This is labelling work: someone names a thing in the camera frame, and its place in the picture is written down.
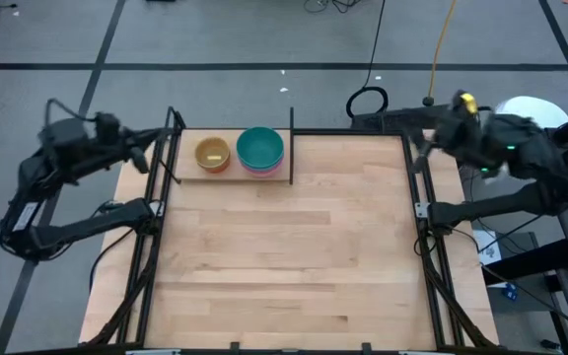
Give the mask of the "red plastic bowl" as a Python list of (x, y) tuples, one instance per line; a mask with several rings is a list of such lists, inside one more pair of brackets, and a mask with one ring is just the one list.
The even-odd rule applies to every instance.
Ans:
[(247, 165), (245, 162), (240, 161), (241, 166), (249, 174), (251, 174), (254, 177), (258, 177), (258, 178), (267, 178), (267, 177), (273, 176), (278, 171), (278, 169), (280, 168), (282, 162), (283, 162), (283, 160), (280, 159), (276, 164), (269, 167), (268, 169), (255, 169), (255, 168), (252, 168), (249, 165)]

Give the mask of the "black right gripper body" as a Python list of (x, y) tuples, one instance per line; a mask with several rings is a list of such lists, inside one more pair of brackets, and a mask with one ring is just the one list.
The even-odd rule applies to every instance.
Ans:
[(437, 120), (435, 146), (464, 163), (491, 165), (491, 160), (482, 151), (482, 138), (477, 113), (447, 110)]

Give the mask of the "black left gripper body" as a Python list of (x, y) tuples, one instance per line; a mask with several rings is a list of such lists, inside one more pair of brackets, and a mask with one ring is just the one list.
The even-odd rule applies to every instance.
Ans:
[(115, 153), (122, 159), (132, 158), (134, 132), (126, 127), (96, 126), (96, 137), (93, 140), (93, 148), (102, 153)]

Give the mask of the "white paper sheet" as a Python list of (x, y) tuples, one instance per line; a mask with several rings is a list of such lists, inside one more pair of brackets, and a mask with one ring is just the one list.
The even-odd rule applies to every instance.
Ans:
[(495, 240), (487, 231), (474, 230), (473, 236), (478, 243), (479, 259), (483, 264), (490, 264), (502, 259), (501, 251), (497, 244), (489, 245)]

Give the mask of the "black aluminium table frame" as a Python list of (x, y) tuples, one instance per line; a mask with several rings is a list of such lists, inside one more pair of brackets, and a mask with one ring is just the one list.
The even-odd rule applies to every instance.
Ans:
[[(172, 134), (159, 139), (153, 150), (153, 167), (147, 177), (144, 194), (145, 201), (153, 204), (155, 216), (140, 227), (129, 229), (134, 235), (134, 247), (125, 295), (99, 334), (81, 346), (83, 352), (96, 350), (108, 354), (143, 349), (164, 232), (167, 230), (165, 222), (170, 218), (171, 186), (184, 186), (189, 180), (189, 177), (179, 175), (178, 155), (189, 149), (186, 144), (190, 135), (210, 131), (209, 128), (186, 127), (180, 113), (171, 106), (168, 108), (166, 126), (172, 130)], [(412, 163), (408, 138), (400, 130), (378, 132), (351, 128), (299, 128), (290, 119), (289, 126), (278, 133), (285, 145), (285, 166), (274, 179), (283, 180), (290, 186), (294, 184), (295, 163), (299, 160), (296, 154), (301, 151), (301, 145), (295, 142), (298, 137), (392, 137), (399, 141), (405, 163)], [(457, 301), (442, 233), (429, 226), (426, 219), (416, 217), (414, 204), (421, 202), (416, 173), (411, 171), (410, 166), (405, 168), (405, 172), (410, 193), (408, 210), (414, 214), (415, 221), (414, 251), (422, 266), (436, 350), (466, 355), (502, 353), (504, 349), (487, 339)], [(163, 217), (156, 216), (158, 202), (165, 203)]]

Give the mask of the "yellow plastic bowl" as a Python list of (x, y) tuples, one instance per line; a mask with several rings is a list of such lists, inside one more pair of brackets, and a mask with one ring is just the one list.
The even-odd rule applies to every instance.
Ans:
[(194, 151), (196, 163), (209, 163), (231, 159), (228, 143), (220, 137), (207, 137), (201, 140)]

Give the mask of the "teal plastic bowl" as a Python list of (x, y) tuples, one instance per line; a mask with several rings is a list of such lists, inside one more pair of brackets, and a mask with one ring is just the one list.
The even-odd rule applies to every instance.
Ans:
[(268, 127), (252, 127), (243, 131), (236, 143), (241, 162), (250, 168), (263, 170), (277, 164), (284, 156), (281, 135)]

